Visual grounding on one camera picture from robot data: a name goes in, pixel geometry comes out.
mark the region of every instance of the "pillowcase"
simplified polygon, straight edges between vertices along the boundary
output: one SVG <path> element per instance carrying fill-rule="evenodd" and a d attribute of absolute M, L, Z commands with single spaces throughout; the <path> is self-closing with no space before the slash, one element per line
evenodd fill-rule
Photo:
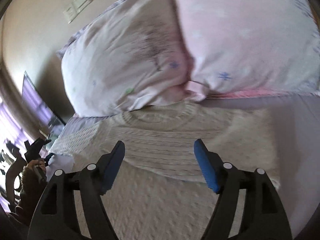
<path fill-rule="evenodd" d="M 187 61 L 171 0 L 125 0 L 99 16 L 62 59 L 66 93 L 81 117 L 185 98 Z"/>
<path fill-rule="evenodd" d="M 256 97 L 315 92 L 319 32 L 307 0 L 176 0 L 194 58 L 186 89 Z"/>

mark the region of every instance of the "light switch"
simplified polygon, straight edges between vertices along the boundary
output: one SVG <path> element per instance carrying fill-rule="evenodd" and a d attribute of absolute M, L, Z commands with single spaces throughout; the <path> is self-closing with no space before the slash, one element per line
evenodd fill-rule
<path fill-rule="evenodd" d="M 74 0 L 73 5 L 75 6 L 76 12 L 79 14 L 91 2 L 92 2 L 92 0 Z"/>
<path fill-rule="evenodd" d="M 71 23 L 78 14 L 90 4 L 92 0 L 73 0 L 63 12 L 68 23 Z"/>
<path fill-rule="evenodd" d="M 71 23 L 78 15 L 76 12 L 76 9 L 72 3 L 70 3 L 68 5 L 68 7 L 65 9 L 65 11 L 63 13 L 64 13 L 68 23 Z"/>

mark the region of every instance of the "white bedspread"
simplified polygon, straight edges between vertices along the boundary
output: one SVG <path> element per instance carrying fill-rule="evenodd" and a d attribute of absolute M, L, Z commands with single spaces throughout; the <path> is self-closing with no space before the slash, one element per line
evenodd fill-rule
<path fill-rule="evenodd" d="M 278 185 L 273 129 L 267 110 L 205 108 L 188 102 L 148 107 L 58 139 L 51 151 L 71 155 L 75 161 L 73 171 L 79 171 L 109 153 L 114 140 L 123 140 L 126 162 L 113 188 L 102 196 L 118 237 L 200 239 L 217 195 L 201 183 L 203 178 L 192 145 L 197 138 L 203 138 L 209 150 L 218 152 L 223 160 L 238 168 L 264 168 Z M 75 199 L 80 228 L 88 236 L 80 195 L 76 194 Z M 241 221 L 243 194 L 239 199 L 231 235 Z"/>
<path fill-rule="evenodd" d="M 204 182 L 193 153 L 193 142 L 198 138 L 239 169 L 265 169 L 279 186 L 273 128 L 266 109 L 226 110 L 191 102 L 147 107 L 59 139 L 51 152 L 87 158 L 88 152 L 110 152 L 122 140 L 128 163 L 159 175 Z"/>

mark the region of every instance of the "television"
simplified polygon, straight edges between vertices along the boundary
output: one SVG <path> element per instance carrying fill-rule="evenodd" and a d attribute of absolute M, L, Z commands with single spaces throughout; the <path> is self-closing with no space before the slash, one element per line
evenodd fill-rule
<path fill-rule="evenodd" d="M 24 73 L 22 84 L 22 102 L 38 118 L 40 124 L 49 129 L 49 138 L 54 142 L 66 124 L 43 101 L 26 72 Z"/>

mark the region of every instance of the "beige wall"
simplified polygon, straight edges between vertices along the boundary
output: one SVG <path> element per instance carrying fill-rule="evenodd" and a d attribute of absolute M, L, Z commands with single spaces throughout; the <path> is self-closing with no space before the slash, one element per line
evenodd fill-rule
<path fill-rule="evenodd" d="M 63 11 L 72 1 L 13 0 L 4 18 L 3 58 L 14 83 L 21 91 L 27 71 L 49 107 L 64 119 L 73 114 L 73 109 L 65 95 L 55 51 L 117 0 L 93 0 L 68 24 Z"/>

